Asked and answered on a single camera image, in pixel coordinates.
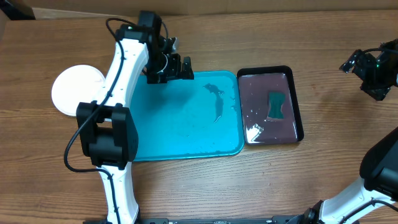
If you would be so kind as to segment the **white plate with stain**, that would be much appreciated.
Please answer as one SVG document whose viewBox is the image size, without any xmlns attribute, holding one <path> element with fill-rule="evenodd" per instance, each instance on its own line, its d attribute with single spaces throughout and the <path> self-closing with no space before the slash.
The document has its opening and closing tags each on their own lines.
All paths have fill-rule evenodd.
<svg viewBox="0 0 398 224">
<path fill-rule="evenodd" d="M 80 102 L 90 103 L 105 82 L 104 75 L 90 65 L 75 65 L 64 70 L 52 85 L 52 102 L 68 116 L 76 116 Z"/>
</svg>

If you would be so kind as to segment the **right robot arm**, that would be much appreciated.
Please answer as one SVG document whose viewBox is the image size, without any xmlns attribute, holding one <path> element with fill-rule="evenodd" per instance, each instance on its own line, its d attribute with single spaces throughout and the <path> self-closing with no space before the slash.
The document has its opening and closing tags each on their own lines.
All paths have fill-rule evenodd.
<svg viewBox="0 0 398 224">
<path fill-rule="evenodd" d="M 397 41 L 377 48 L 355 50 L 340 70 L 362 80 L 360 89 L 382 101 L 397 86 Z M 321 200 L 290 223 L 350 224 L 377 208 L 397 210 L 397 130 L 394 129 L 365 154 L 359 177 L 338 195 Z"/>
</svg>

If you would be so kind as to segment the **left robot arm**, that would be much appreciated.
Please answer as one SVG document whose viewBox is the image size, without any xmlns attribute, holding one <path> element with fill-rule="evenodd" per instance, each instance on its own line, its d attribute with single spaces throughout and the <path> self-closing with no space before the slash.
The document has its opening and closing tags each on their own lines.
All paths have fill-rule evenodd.
<svg viewBox="0 0 398 224">
<path fill-rule="evenodd" d="M 89 103 L 76 109 L 78 129 L 66 146 L 80 139 L 83 154 L 103 181 L 108 214 L 104 223 L 137 223 L 139 206 L 134 198 L 132 162 L 138 148 L 138 133 L 130 104 L 140 75 L 148 84 L 194 78 L 190 57 L 177 53 L 177 38 L 161 36 L 161 17 L 141 11 L 138 22 L 120 20 L 110 33 L 116 41 L 112 64 L 104 87 Z"/>
</svg>

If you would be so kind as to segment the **green sponge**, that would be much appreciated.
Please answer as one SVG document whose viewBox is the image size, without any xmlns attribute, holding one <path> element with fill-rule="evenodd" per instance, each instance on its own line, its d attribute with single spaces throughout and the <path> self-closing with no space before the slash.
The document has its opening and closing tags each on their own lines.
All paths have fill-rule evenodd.
<svg viewBox="0 0 398 224">
<path fill-rule="evenodd" d="M 283 119 L 282 106 L 285 102 L 285 94 L 279 91 L 270 91 L 268 94 L 268 115 L 270 119 Z"/>
</svg>

